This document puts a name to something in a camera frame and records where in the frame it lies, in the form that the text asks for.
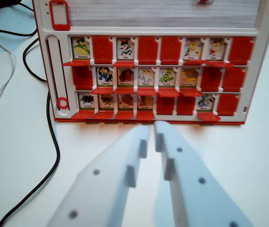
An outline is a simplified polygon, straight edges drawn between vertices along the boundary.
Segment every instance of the black cable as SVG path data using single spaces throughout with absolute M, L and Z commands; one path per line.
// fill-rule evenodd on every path
M 24 5 L 23 3 L 19 3 L 20 6 L 23 6 L 31 11 L 34 11 L 33 9 L 31 9 L 30 7 Z M 17 33 L 17 32 L 11 32 L 11 31 L 6 31 L 6 30 L 0 30 L 1 33 L 6 33 L 6 34 L 10 34 L 10 35 L 17 35 L 17 36 L 23 36 L 23 37 L 32 37 L 33 35 L 36 34 L 36 29 L 35 31 L 33 31 L 32 33 L 29 33 L 29 34 L 22 34 L 22 33 Z
M 26 49 L 24 50 L 23 52 L 23 63 L 26 67 L 26 69 L 28 70 L 28 72 L 33 75 L 35 78 L 37 78 L 38 80 L 42 81 L 42 82 L 46 82 L 46 79 L 42 79 L 40 78 L 38 75 L 36 75 L 27 65 L 26 63 L 26 54 L 27 54 L 27 51 L 39 40 L 39 38 L 35 39 L 28 47 L 26 47 Z
M 14 208 L 12 208 L 0 221 L 0 227 L 3 226 L 3 224 L 5 223 L 6 219 L 14 212 L 16 211 L 20 206 L 22 206 L 22 204 L 24 202 L 26 202 L 26 200 L 28 200 L 46 181 L 47 179 L 53 174 L 53 172 L 55 171 L 55 169 L 58 167 L 59 161 L 60 161 L 60 148 L 58 145 L 58 142 L 55 138 L 54 135 L 54 130 L 53 130 L 53 126 L 51 124 L 51 119 L 50 119 L 50 111 L 49 111 L 49 106 L 50 106 L 50 93 L 48 92 L 47 95 L 47 102 L 46 102 L 46 116 L 47 116 L 47 122 L 48 122 L 48 127 L 49 127 L 49 131 L 50 134 L 53 138 L 53 142 L 54 142 L 54 146 L 55 146 L 55 150 L 57 153 L 57 158 L 55 160 L 55 163 L 53 165 L 53 167 L 51 168 L 51 170 L 48 172 L 48 174 L 42 179 L 42 181 L 33 189 L 31 190 L 30 193 L 27 194 L 27 196 L 24 197 L 24 199 L 21 200 L 21 202 L 19 202 Z

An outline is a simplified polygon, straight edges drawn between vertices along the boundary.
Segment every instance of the red flip-up tile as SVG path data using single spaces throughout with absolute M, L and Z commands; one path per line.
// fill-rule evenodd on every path
M 157 98 L 157 114 L 159 115 L 172 115 L 174 108 L 174 98 L 161 97 Z
M 133 87 L 118 87 L 114 93 L 115 94 L 133 94 L 134 88 Z
M 90 60 L 72 60 L 70 62 L 63 63 L 63 66 L 85 66 L 89 64 Z
M 213 112 L 198 112 L 197 117 L 204 122 L 219 122 L 221 120 L 221 118 Z
M 105 95 L 105 94 L 111 94 L 113 92 L 112 87 L 97 87 L 97 89 L 94 89 L 91 93 L 93 95 Z
M 223 80 L 223 91 L 240 92 L 246 72 L 241 67 L 227 68 Z
M 153 111 L 138 111 L 136 114 L 137 121 L 152 121 L 154 119 Z
M 92 90 L 92 71 L 88 66 L 73 66 L 72 77 L 77 90 Z
M 153 96 L 157 94 L 153 87 L 139 87 L 137 94 L 139 96 Z
M 140 36 L 138 59 L 140 65 L 155 65 L 158 55 L 158 42 L 153 36 Z
M 231 46 L 229 61 L 235 65 L 247 65 L 254 43 L 251 37 L 234 37 Z
M 239 98 L 236 94 L 221 94 L 218 104 L 219 116 L 233 116 L 239 103 Z
M 77 112 L 74 116 L 72 116 L 72 119 L 83 120 L 83 119 L 92 118 L 93 115 L 95 115 L 94 110 L 79 110 L 79 112 Z
M 174 87 L 159 88 L 159 96 L 161 97 L 178 97 L 180 94 Z
M 133 67 L 135 66 L 134 61 L 116 61 L 114 64 L 115 67 Z
M 219 68 L 204 67 L 201 80 L 201 90 L 214 92 L 218 91 L 221 77 L 222 72 Z
M 196 98 L 180 96 L 177 102 L 177 115 L 192 115 Z
M 161 43 L 161 65 L 178 65 L 182 42 L 179 37 L 165 36 L 162 37 Z
M 134 117 L 134 112 L 133 111 L 121 111 L 119 110 L 115 116 L 115 119 L 118 120 L 129 120 Z
M 184 60 L 183 65 L 201 65 L 207 63 L 208 63 L 207 60 L 196 59 L 196 60 Z
M 112 64 L 113 47 L 109 37 L 94 36 L 92 44 L 95 64 Z
M 194 88 L 180 88 L 180 93 L 185 97 L 199 97 L 203 93 Z
M 110 119 L 114 115 L 114 111 L 110 110 L 99 110 L 93 119 Z
M 233 64 L 226 63 L 225 61 L 208 61 L 207 65 L 211 67 L 219 67 L 219 68 L 230 68 L 233 67 Z

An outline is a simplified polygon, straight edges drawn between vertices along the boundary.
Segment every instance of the white cable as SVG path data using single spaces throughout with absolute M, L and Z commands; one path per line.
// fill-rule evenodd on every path
M 2 48 L 2 49 L 8 54 L 8 56 L 9 56 L 9 58 L 10 58 L 10 63 L 11 63 L 11 73 L 10 73 L 10 77 L 8 78 L 8 80 L 5 82 L 5 84 L 4 84 L 4 85 L 1 87 L 1 89 L 0 89 L 0 99 L 1 99 L 2 94 L 3 94 L 3 92 L 4 92 L 4 89 L 6 88 L 7 84 L 10 82 L 10 80 L 11 80 L 11 78 L 12 78 L 12 75 L 13 75 L 14 72 L 15 72 L 15 66 L 14 66 L 14 64 L 13 64 L 13 60 L 12 60 L 12 57 L 11 57 L 12 53 L 11 53 L 9 50 L 7 50 L 6 48 L 4 48 L 2 45 L 0 45 L 0 48 Z

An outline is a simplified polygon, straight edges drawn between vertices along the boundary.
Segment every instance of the white table surface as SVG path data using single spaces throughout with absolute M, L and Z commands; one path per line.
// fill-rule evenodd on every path
M 23 2 L 31 6 L 29 0 Z M 8 17 L 12 9 L 1 10 L 0 17 Z M 33 20 L 30 13 L 21 15 L 26 17 L 25 22 Z M 8 21 L 20 23 L 14 19 Z M 34 23 L 31 26 L 6 28 L 30 33 Z M 0 219 L 40 182 L 55 161 L 45 113 L 47 86 L 33 78 L 22 62 L 23 50 L 35 38 L 0 35 L 0 43 L 17 57 L 15 74 L 0 100 Z M 27 62 L 34 72 L 45 76 L 39 48 L 30 52 Z M 0 50 L 0 86 L 9 72 L 8 56 Z M 58 169 L 5 226 L 46 226 L 77 173 L 134 126 L 55 124 L 61 150 Z M 129 191 L 124 227 L 173 226 L 169 184 L 163 180 L 161 157 L 154 151 L 153 125 L 150 127 L 148 157 L 141 161 L 137 187 Z M 250 221 L 257 227 L 269 227 L 269 47 L 245 125 L 175 124 L 174 127 L 197 150 Z

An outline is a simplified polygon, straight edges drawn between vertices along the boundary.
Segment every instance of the cartoon character picture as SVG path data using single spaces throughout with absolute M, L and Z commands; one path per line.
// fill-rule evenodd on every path
M 108 67 L 97 67 L 97 78 L 98 86 L 101 87 L 112 87 L 113 86 L 113 77 L 112 72 Z
M 94 96 L 90 94 L 90 92 L 79 92 L 79 107 L 80 109 L 95 109 L 95 100 Z
M 197 103 L 197 111 L 211 112 L 214 102 L 215 98 L 212 94 L 203 95 Z
M 186 39 L 184 59 L 200 59 L 202 51 L 202 42 L 199 38 Z
M 118 68 L 118 86 L 131 87 L 134 85 L 134 72 L 129 68 Z
M 151 87 L 154 82 L 154 72 L 152 70 L 139 70 L 139 87 Z
M 152 110 L 153 107 L 153 97 L 152 96 L 139 96 L 139 106 L 138 109 Z
M 119 95 L 119 109 L 133 109 L 134 107 L 134 98 L 130 94 Z
M 159 86 L 173 87 L 175 83 L 176 73 L 172 69 L 160 70 Z
M 90 59 L 89 43 L 84 37 L 72 37 L 72 54 L 74 59 Z
M 221 60 L 223 58 L 225 44 L 224 39 L 210 39 L 207 60 Z
M 99 108 L 114 109 L 114 99 L 111 94 L 99 95 Z
M 117 58 L 118 60 L 134 59 L 134 44 L 130 41 L 130 38 L 117 39 Z
M 184 69 L 181 72 L 180 87 L 196 87 L 198 72 L 195 69 Z

